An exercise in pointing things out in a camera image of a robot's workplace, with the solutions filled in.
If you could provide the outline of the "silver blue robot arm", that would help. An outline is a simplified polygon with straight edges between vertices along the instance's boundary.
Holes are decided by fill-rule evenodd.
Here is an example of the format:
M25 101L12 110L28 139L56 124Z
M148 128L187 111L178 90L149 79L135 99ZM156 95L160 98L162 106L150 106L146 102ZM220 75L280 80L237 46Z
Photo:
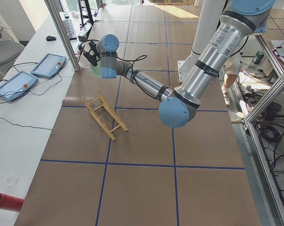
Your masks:
M134 68L125 60L117 60L119 40L107 34L96 44L100 54L101 77L125 77L142 91L161 102L159 116L170 128L180 128L189 122L200 106L200 98L218 77L220 69L233 54L240 41L263 28L273 0L231 0L220 16L221 24L193 64L184 82L171 90L167 86Z

